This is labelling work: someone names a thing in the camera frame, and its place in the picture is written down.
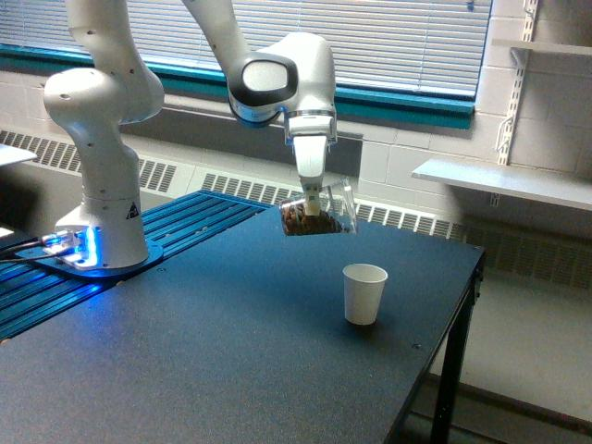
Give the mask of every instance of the table leg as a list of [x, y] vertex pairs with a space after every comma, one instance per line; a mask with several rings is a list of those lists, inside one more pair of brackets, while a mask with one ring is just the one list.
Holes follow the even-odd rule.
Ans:
[[473, 305], [475, 305], [475, 286], [477, 281], [478, 274], [473, 279], [468, 290], [469, 294], [467, 294], [467, 297], [462, 304], [461, 311], [458, 313], [448, 334], [448, 343], [446, 345], [446, 354], [444, 356], [442, 376], [440, 378], [438, 389], [436, 412], [434, 414], [434, 423], [432, 425], [430, 439], [432, 444], [448, 443], [450, 423], [452, 422], [452, 412], [454, 409], [454, 399], [461, 380], [464, 349], [469, 334]]

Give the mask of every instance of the warning label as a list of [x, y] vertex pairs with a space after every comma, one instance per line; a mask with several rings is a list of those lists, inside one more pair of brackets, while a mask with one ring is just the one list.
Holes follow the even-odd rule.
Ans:
[[128, 217], [126, 217], [126, 219], [133, 219], [134, 217], [137, 217], [140, 215], [140, 212], [138, 211], [138, 207], [136, 206], [135, 202], [131, 203], [131, 207], [129, 208], [128, 211]]

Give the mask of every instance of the window blinds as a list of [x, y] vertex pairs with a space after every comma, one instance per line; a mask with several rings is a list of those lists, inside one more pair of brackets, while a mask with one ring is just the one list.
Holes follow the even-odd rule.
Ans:
[[[253, 49], [288, 32], [325, 37], [338, 83], [474, 96], [491, 0], [235, 0]], [[180, 0], [128, 0], [132, 34], [148, 61], [218, 68]], [[0, 0], [0, 43], [83, 51], [68, 34], [64, 0]]]

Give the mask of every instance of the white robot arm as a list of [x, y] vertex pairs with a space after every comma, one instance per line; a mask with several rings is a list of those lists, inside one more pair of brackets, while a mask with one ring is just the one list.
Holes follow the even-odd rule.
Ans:
[[252, 51], [231, 0], [183, 0], [202, 28], [228, 83], [230, 107], [247, 124], [264, 126], [284, 114], [306, 196], [305, 212], [318, 216], [325, 157], [337, 141], [335, 68], [327, 41], [305, 32]]
[[90, 51], [95, 68], [56, 74], [45, 86], [45, 107], [75, 142], [82, 170], [82, 203], [56, 224], [82, 233], [80, 245], [61, 259], [81, 270], [136, 265], [148, 256], [138, 156], [123, 144], [119, 125], [157, 114], [164, 90], [134, 46], [125, 0], [66, 0], [66, 6], [70, 33]]

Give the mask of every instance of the shelf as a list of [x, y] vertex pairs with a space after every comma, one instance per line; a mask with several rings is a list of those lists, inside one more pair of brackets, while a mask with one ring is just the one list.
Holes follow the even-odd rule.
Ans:
[[0, 143], [0, 167], [25, 162], [37, 157], [34, 153]]
[[506, 39], [493, 39], [491, 44], [494, 46], [507, 46], [514, 50], [518, 49], [534, 51], [536, 53], [592, 57], [592, 47], [589, 46], [575, 46], [572, 44], [559, 43], [522, 42], [520, 40]]
[[592, 210], [592, 180], [549, 171], [467, 160], [431, 159], [416, 168], [412, 176], [471, 190]]

